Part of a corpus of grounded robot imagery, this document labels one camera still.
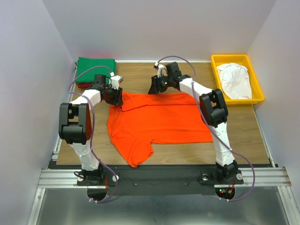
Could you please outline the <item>orange t shirt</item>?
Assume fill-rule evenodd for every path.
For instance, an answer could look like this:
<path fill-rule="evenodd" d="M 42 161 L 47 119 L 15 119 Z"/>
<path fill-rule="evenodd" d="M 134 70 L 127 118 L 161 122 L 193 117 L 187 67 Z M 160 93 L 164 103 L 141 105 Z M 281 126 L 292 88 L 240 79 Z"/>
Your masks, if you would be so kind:
<path fill-rule="evenodd" d="M 153 155 L 152 143 L 210 143 L 212 135 L 194 98 L 186 93 L 122 93 L 123 105 L 111 105 L 107 130 L 112 144 L 133 168 Z"/>

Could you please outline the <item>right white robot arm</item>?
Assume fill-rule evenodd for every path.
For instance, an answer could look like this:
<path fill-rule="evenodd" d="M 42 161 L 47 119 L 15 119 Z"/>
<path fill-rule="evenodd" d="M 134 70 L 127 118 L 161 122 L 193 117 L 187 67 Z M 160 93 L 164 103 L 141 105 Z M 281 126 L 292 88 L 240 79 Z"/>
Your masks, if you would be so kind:
<path fill-rule="evenodd" d="M 177 62 L 166 65 L 156 62 L 157 75 L 151 78 L 148 94 L 163 93 L 169 87 L 192 96 L 201 118 L 211 132 L 216 151 L 216 179 L 221 183 L 231 181 L 238 173 L 238 166 L 232 153 L 227 134 L 228 109 L 220 89 L 209 89 L 197 83 L 189 75 L 183 75 Z"/>

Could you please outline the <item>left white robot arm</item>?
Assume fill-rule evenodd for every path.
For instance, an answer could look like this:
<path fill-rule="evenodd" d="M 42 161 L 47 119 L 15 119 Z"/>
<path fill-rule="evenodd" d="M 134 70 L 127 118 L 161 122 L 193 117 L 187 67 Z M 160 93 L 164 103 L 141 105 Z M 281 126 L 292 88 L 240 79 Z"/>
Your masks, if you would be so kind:
<path fill-rule="evenodd" d="M 59 110 L 59 136 L 69 144 L 81 162 L 82 170 L 76 172 L 78 181 L 99 185 L 105 180 L 103 166 L 92 153 L 94 120 L 90 114 L 93 107 L 105 101 L 110 105 L 121 106 L 123 77 L 111 73 L 110 77 L 95 75 L 94 83 L 82 95 L 70 103 L 62 103 Z"/>

